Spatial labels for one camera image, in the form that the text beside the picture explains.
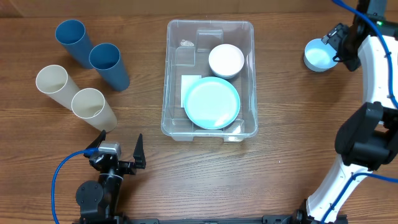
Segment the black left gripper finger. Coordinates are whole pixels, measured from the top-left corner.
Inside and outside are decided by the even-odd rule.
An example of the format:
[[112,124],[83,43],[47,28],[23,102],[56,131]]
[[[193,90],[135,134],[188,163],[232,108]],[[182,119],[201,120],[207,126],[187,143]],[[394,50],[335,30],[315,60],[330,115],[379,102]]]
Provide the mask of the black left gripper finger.
[[91,143],[89,144],[86,149],[92,149],[92,148],[98,148],[100,144],[106,139],[106,131],[102,130],[98,137]]
[[145,169],[146,168],[146,158],[144,154],[144,146],[143,146],[143,136],[139,135],[138,140],[136,142],[136,146],[133,153],[134,158],[134,167],[136,169]]

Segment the light blue bowl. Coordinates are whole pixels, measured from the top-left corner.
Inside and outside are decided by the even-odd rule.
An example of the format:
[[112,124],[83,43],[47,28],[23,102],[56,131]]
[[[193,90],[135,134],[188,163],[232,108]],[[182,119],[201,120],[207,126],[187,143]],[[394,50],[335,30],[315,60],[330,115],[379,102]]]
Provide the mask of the light blue bowl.
[[303,61],[308,69],[324,72],[337,64],[333,60],[335,55],[336,50],[330,44],[324,44],[321,39],[313,39],[305,46]]

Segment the cream cup front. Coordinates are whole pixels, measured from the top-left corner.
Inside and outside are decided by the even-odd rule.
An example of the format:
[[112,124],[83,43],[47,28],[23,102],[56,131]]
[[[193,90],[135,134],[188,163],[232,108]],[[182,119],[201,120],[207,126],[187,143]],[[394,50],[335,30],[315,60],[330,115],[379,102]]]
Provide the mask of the cream cup front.
[[118,123],[102,92],[94,88],[85,88],[75,94],[72,99],[72,111],[99,131],[110,132]]

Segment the light blue plate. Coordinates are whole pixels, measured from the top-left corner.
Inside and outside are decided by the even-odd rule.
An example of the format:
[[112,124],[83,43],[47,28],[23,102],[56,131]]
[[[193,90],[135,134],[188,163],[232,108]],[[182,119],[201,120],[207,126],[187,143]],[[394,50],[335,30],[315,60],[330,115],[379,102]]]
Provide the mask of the light blue plate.
[[237,118],[241,106],[237,89],[218,77],[205,77],[194,82],[183,103],[188,118],[209,130],[229,126]]

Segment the pink bowl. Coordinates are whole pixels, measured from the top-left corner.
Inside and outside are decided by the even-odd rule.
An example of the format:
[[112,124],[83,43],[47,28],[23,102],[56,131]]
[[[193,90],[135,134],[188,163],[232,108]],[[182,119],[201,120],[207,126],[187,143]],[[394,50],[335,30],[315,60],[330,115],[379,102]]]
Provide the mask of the pink bowl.
[[208,57],[212,72],[232,75],[242,70],[245,59],[242,51],[231,44],[221,44],[213,48]]

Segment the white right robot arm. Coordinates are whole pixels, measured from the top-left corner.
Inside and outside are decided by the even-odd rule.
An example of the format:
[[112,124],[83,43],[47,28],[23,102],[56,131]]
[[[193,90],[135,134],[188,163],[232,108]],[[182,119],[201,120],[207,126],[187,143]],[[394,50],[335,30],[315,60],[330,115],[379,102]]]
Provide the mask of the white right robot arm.
[[314,72],[343,63],[363,70],[363,105],[339,128],[337,156],[323,182],[290,218],[291,223],[347,223],[339,210],[367,177],[397,182],[375,173],[397,156],[397,23],[386,20],[386,1],[359,1],[351,26],[337,24],[318,46],[309,42],[303,60]]

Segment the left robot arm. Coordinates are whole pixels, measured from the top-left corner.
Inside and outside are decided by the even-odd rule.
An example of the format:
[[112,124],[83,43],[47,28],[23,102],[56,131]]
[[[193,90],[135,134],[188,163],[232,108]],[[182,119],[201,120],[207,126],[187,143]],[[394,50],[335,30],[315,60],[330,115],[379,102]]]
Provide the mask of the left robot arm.
[[92,152],[83,155],[90,166],[99,171],[97,181],[88,180],[76,191],[80,206],[80,223],[131,223],[123,213],[117,213],[119,193],[125,175],[135,175],[138,169],[146,168],[143,137],[140,134],[133,152],[133,161],[122,161],[121,145],[106,140],[106,131],[87,147]]

